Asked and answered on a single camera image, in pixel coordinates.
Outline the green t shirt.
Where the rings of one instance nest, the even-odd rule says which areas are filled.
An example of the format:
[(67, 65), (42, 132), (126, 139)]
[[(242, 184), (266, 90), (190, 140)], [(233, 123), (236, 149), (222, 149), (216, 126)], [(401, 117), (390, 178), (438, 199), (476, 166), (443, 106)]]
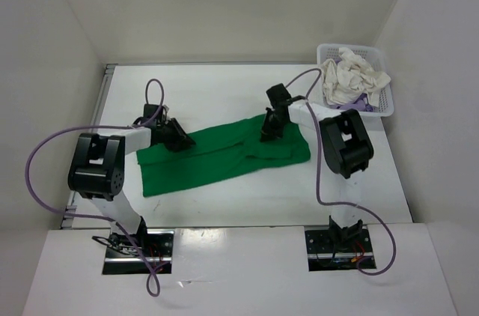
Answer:
[(266, 168), (300, 164), (311, 158), (299, 126), (287, 124), (281, 138), (262, 142), (264, 115), (202, 129), (195, 145), (169, 151), (158, 144), (136, 153), (145, 198), (179, 192)]

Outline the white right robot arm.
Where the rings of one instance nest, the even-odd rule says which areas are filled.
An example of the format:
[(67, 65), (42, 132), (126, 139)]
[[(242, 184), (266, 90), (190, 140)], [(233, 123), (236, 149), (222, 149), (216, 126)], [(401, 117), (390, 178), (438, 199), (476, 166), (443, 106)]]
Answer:
[(348, 249), (363, 227), (356, 210), (361, 201), (364, 171), (374, 154), (361, 115), (355, 109), (341, 111), (309, 103), (302, 96), (271, 105), (261, 128), (262, 142), (281, 139), (288, 124), (302, 125), (317, 132), (317, 165), (325, 161), (339, 178), (339, 199), (320, 202), (330, 207), (329, 243), (337, 251)]

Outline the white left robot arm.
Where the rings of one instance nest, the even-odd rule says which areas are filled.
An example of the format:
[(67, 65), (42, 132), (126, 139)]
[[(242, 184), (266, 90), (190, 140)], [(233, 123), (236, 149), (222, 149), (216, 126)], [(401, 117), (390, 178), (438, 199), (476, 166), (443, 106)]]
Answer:
[(170, 152), (190, 149), (195, 141), (174, 118), (137, 118), (127, 129), (103, 136), (80, 134), (68, 173), (71, 190), (89, 200), (112, 227), (110, 245), (131, 255), (143, 255), (150, 245), (144, 218), (133, 210), (123, 192), (126, 156), (162, 145)]

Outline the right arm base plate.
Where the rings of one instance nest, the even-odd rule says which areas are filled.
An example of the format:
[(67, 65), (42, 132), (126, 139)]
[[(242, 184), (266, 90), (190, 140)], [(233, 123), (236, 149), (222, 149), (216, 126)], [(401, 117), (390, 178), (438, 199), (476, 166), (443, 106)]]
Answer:
[(373, 247), (366, 227), (363, 227), (354, 241), (345, 246), (333, 246), (326, 226), (305, 228), (305, 243), (310, 272), (355, 270), (357, 263), (360, 263), (362, 269), (376, 269)]

